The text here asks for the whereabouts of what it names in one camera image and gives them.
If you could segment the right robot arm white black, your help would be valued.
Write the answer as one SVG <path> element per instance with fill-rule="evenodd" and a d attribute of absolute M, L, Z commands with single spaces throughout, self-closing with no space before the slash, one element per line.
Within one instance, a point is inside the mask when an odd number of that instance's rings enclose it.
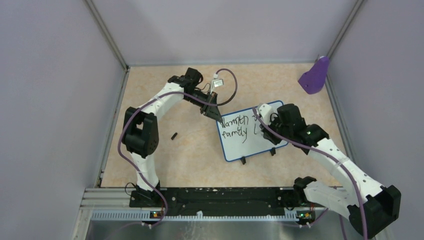
<path fill-rule="evenodd" d="M 336 189 L 310 176 L 299 177 L 293 185 L 293 200 L 297 205 L 319 204 L 347 219 L 367 240 L 399 218 L 400 190 L 394 185 L 384 186 L 365 173 L 319 125 L 306 124 L 295 104 L 273 109 L 263 103 L 252 111 L 264 139 L 274 145 L 285 141 L 302 150 L 343 187 Z"/>

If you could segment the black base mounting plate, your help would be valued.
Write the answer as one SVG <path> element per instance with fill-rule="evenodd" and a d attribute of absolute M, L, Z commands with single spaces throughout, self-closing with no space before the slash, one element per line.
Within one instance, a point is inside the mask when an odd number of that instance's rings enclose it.
<path fill-rule="evenodd" d="M 166 211 L 169 217 L 265 217 L 283 216 L 290 210 L 315 204 L 301 197 L 292 187 L 161 187 L 159 192 L 131 192 L 131 208 Z"/>

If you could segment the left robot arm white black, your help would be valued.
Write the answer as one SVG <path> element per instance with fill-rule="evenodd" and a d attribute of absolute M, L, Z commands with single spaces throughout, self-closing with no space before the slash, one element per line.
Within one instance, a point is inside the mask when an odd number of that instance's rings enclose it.
<path fill-rule="evenodd" d="M 182 100 L 198 106 L 200 113 L 212 120 L 223 120 L 217 105 L 217 93 L 204 93 L 197 87 L 202 80 L 203 75 L 189 67 L 184 75 L 172 76 L 148 102 L 125 111 L 119 141 L 125 145 L 136 168 L 136 192 L 149 207 L 156 206 L 161 198 L 157 191 L 160 181 L 154 160 L 160 141 L 158 121 Z"/>

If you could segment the blue framed whiteboard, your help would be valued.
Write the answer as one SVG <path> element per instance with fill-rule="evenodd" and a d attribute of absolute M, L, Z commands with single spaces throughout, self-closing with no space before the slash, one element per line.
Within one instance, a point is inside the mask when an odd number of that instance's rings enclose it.
<path fill-rule="evenodd" d="M 217 121 L 216 126 L 226 162 L 274 151 L 288 144 L 281 141 L 275 145 L 264 139 L 251 107 L 224 114 L 222 122 Z"/>

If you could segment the black marker cap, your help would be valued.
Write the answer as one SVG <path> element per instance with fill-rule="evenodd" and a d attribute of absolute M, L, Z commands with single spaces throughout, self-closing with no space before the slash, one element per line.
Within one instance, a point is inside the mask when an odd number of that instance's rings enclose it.
<path fill-rule="evenodd" d="M 175 138 L 176 138 L 176 136 L 178 135 L 178 133 L 177 132 L 175 132 L 173 135 L 172 135 L 172 137 L 171 137 L 171 140 L 174 140 Z"/>

